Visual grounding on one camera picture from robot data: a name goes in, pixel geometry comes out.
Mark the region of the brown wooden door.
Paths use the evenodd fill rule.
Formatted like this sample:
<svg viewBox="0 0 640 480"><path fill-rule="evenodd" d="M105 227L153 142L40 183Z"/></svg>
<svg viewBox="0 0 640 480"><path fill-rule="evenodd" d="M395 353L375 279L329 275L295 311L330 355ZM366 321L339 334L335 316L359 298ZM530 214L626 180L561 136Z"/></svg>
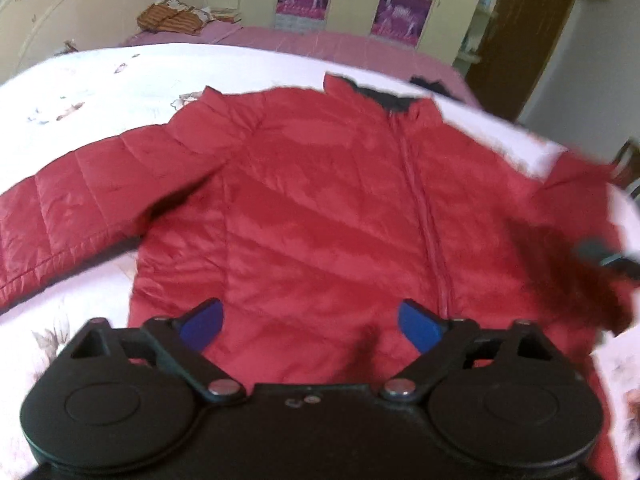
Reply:
<svg viewBox="0 0 640 480"><path fill-rule="evenodd" d="M486 112L515 122L546 68L575 0L497 0L465 81Z"/></svg>

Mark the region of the pink quilted blanket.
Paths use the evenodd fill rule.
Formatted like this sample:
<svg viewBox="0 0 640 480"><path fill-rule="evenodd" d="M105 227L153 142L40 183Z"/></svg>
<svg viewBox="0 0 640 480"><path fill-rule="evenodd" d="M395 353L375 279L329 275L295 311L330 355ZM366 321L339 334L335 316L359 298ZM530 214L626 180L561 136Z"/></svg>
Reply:
<svg viewBox="0 0 640 480"><path fill-rule="evenodd" d="M287 32L286 30L211 22L197 35L178 32L138 32L126 39L126 47L145 44L222 44L282 52L316 58L337 64L363 68L408 81L414 77L430 84L440 84L448 96L479 108L462 75L453 67L405 47L396 47L374 37L360 37L341 32Z"/></svg>

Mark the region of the red puffer jacket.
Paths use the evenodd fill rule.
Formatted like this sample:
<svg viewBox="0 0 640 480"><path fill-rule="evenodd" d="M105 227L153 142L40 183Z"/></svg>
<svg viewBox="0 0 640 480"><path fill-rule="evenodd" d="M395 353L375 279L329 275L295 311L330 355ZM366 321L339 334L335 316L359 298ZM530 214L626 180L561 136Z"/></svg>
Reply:
<svg viewBox="0 0 640 480"><path fill-rule="evenodd" d="M411 298L444 318L538 323L602 391L592 348L628 290L575 255L618 245L608 165L516 157L432 99L388 110L349 81L205 88L168 122L70 150L1 194L1 307L138 245L128 323L224 304L206 358L260 382L382 384L414 357Z"/></svg>

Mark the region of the dark wooden chair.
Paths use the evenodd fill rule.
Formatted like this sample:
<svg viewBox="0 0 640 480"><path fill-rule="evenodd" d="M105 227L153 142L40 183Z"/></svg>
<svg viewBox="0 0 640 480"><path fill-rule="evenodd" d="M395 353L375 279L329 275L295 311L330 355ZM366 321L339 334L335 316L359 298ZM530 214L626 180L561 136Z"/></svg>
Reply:
<svg viewBox="0 0 640 480"><path fill-rule="evenodd" d="M619 188L629 188L639 181L639 143L627 140L617 152L613 164L613 182Z"/></svg>

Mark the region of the purple poster lower right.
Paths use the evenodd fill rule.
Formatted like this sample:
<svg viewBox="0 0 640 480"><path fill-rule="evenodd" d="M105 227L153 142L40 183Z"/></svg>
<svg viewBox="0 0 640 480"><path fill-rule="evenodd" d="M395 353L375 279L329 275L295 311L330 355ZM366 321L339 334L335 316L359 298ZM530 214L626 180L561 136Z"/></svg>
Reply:
<svg viewBox="0 0 640 480"><path fill-rule="evenodd" d="M415 48L431 4L432 0L380 0L371 34Z"/></svg>

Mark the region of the black garment on bed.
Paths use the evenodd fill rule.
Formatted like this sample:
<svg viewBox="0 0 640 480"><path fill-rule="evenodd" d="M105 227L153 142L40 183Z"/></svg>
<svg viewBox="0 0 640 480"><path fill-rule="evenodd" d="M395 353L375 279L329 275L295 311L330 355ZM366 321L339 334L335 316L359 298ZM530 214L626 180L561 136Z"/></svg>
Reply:
<svg viewBox="0 0 640 480"><path fill-rule="evenodd" d="M451 96L451 93L447 89L447 87L439 80L431 81L427 80L421 76L412 76L409 79L410 84L414 86L423 88L425 90L435 92L440 94L441 96Z"/></svg>

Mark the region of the white floral bed sheet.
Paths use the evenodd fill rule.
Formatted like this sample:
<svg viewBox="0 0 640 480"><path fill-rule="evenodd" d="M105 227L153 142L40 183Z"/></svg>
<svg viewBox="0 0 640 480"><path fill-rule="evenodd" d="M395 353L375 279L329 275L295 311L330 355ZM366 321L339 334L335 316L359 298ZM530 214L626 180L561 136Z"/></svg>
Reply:
<svg viewBox="0 0 640 480"><path fill-rule="evenodd" d="M55 156L130 128L166 122L206 86L229 93L318 88L326 74L415 96L405 82L313 58L240 47L158 44L103 49L43 62L1 88L1 183ZM35 467L18 409L50 356L93 314L125 322L134 284L132 249L93 263L13 309L1 321L1 474Z"/></svg>

